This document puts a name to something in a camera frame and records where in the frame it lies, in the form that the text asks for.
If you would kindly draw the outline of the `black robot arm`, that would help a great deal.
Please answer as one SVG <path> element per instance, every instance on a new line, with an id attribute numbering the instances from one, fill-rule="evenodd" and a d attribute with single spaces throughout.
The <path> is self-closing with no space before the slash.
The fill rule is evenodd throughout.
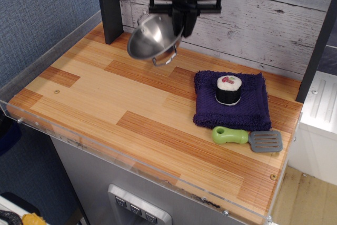
<path id="1" fill-rule="evenodd" d="M 222 0 L 149 0 L 148 11 L 167 14 L 172 18 L 175 35 L 191 36 L 196 20 L 202 13 L 219 14 Z"/>

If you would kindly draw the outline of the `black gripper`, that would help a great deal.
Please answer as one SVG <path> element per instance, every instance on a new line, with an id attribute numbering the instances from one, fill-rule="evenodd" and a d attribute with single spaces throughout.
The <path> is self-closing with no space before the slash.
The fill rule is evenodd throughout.
<path id="1" fill-rule="evenodd" d="M 222 0 L 149 0 L 150 13 L 172 15 L 174 35 L 184 28 L 183 36 L 189 37 L 194 29 L 197 15 L 220 13 Z"/>

